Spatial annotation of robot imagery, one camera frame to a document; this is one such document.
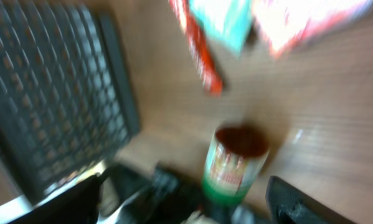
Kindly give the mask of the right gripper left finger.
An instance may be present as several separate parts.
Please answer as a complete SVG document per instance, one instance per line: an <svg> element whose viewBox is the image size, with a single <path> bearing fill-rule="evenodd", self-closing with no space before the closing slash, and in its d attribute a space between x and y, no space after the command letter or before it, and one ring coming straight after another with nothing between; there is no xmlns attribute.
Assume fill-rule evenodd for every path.
<svg viewBox="0 0 373 224"><path fill-rule="evenodd" d="M93 175L10 224L92 224L98 221L101 178Z"/></svg>

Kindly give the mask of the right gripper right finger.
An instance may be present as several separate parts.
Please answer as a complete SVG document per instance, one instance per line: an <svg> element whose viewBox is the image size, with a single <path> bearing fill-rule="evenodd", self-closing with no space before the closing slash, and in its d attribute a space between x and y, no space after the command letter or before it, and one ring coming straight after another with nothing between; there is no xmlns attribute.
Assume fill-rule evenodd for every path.
<svg viewBox="0 0 373 224"><path fill-rule="evenodd" d="M278 176L271 176L266 191L272 223L354 224Z"/></svg>

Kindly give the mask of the green lid jar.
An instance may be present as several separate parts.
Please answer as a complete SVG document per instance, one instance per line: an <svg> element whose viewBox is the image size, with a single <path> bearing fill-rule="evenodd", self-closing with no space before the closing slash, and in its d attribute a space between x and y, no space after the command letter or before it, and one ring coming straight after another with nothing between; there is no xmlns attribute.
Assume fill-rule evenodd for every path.
<svg viewBox="0 0 373 224"><path fill-rule="evenodd" d="M269 154L262 130L247 124L215 130L205 160L202 189L221 205L240 203L255 182Z"/></svg>

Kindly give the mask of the red sachet stick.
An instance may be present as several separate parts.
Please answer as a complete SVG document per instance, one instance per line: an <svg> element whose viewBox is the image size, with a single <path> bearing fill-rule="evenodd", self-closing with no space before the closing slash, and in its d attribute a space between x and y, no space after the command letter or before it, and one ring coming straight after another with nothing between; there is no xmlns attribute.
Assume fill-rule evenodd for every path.
<svg viewBox="0 0 373 224"><path fill-rule="evenodd" d="M224 83L215 68L205 35L189 9L188 0L168 1L182 33L187 37L188 48L204 90L210 95L222 94Z"/></svg>

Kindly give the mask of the red tissue packet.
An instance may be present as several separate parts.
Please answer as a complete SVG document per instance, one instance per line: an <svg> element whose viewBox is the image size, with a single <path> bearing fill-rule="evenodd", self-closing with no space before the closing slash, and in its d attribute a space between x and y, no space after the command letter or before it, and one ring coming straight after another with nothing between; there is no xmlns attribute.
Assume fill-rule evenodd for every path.
<svg viewBox="0 0 373 224"><path fill-rule="evenodd" d="M373 0L258 0L252 16L273 57L362 17Z"/></svg>

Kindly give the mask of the teal tissue packet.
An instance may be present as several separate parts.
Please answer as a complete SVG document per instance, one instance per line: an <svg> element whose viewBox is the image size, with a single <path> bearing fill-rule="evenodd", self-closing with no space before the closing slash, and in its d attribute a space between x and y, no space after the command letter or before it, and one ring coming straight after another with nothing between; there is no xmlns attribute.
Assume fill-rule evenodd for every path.
<svg viewBox="0 0 373 224"><path fill-rule="evenodd" d="M240 55L252 28L251 0L189 0L189 9L209 38Z"/></svg>

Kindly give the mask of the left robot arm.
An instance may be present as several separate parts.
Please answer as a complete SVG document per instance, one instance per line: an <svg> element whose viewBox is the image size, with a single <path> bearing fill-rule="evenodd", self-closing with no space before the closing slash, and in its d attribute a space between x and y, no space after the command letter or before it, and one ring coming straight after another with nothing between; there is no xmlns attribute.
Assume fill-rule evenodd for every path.
<svg viewBox="0 0 373 224"><path fill-rule="evenodd" d="M115 164L102 177L113 183L118 198L116 223L182 223L204 201L193 181L161 165L155 167L152 177L146 177Z"/></svg>

